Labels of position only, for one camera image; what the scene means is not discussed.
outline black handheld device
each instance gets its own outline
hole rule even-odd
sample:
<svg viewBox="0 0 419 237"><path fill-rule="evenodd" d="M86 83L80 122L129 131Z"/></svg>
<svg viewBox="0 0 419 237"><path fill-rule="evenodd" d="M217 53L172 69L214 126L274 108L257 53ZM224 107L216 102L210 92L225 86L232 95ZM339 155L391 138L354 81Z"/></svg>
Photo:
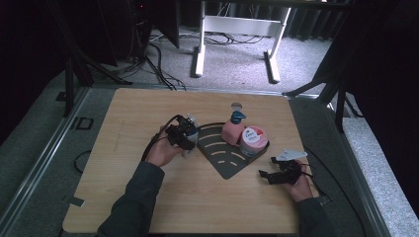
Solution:
<svg viewBox="0 0 419 237"><path fill-rule="evenodd" d="M268 180L270 185L277 184L295 184L301 175L301 167L295 160L291 161L277 161L276 157L271 158L272 162L279 165L280 172L268 174L265 171L259 171L262 178Z"/></svg>
<svg viewBox="0 0 419 237"><path fill-rule="evenodd" d="M195 142L188 139L188 136L197 132L198 128L189 118L176 116L178 125L170 124L166 128L167 139L171 145L177 144L184 150L192 150L195 147Z"/></svg>

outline wooden table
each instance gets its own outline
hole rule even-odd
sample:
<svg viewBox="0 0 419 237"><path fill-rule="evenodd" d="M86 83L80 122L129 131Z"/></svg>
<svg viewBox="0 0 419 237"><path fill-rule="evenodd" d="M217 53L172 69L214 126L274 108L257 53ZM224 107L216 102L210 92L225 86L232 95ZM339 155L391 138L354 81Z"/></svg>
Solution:
<svg viewBox="0 0 419 237"><path fill-rule="evenodd" d="M245 125L263 127L270 147L259 159L225 180L196 149L163 167L152 233L295 233L293 200L268 185L258 170L278 172L270 161L284 149L303 151L289 102L280 96L119 89L109 107L63 228L93 233L124 193L141 154L159 127L174 115L191 114L200 124L227 121L239 102Z"/></svg>

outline hand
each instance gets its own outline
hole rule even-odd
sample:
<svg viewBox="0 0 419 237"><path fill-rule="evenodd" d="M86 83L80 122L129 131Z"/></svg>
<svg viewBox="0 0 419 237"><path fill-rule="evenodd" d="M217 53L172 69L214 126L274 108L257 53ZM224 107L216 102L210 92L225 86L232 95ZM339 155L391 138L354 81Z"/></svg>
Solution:
<svg viewBox="0 0 419 237"><path fill-rule="evenodd" d="M150 151L145 157L145 161L158 167L167 165L173 157L181 153L183 149L179 146L172 146L166 138L166 132L161 132L157 141L153 144Z"/></svg>
<svg viewBox="0 0 419 237"><path fill-rule="evenodd" d="M299 166L301 167L301 171L305 173L307 167L302 165L302 162L298 160L296 160L296 162L298 162ZM282 186L286 191L288 191L295 202L300 202L307 198L313 198L310 183L308 182L308 178L305 174L301 174L294 185L282 184Z"/></svg>

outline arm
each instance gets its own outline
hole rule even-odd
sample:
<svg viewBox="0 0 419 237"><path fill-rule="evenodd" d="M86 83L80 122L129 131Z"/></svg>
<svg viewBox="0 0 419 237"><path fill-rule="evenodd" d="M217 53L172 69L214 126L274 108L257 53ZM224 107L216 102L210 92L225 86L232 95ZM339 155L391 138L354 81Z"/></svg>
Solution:
<svg viewBox="0 0 419 237"><path fill-rule="evenodd" d="M299 235L301 237L336 236L334 226L317 199L311 197L296 204L299 213Z"/></svg>
<svg viewBox="0 0 419 237"><path fill-rule="evenodd" d="M304 174L306 166L297 162L301 167L301 176L294 185L283 184L282 186L296 202L299 213L299 235L301 237L336 236L332 222L311 193L310 183Z"/></svg>
<svg viewBox="0 0 419 237"><path fill-rule="evenodd" d="M111 215L98 229L98 236L146 236L151 224L156 197L163 182L160 167L182 152L160 136L145 161L140 162L126 185L126 192L112 206Z"/></svg>

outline white desk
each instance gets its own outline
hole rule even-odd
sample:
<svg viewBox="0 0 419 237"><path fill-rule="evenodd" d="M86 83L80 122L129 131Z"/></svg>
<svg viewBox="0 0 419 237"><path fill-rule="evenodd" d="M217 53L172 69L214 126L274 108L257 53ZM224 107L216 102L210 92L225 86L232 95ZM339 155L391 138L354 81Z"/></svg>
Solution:
<svg viewBox="0 0 419 237"><path fill-rule="evenodd" d="M272 49L265 52L265 60L272 80L276 83L280 82L280 72L278 70L276 55L291 8L287 8L287 13L279 21L266 21L207 16L206 5L207 2L201 2L200 46L197 56L196 76L201 77L204 75L204 59L206 56L206 46L204 45L205 32L218 32L275 38Z"/></svg>

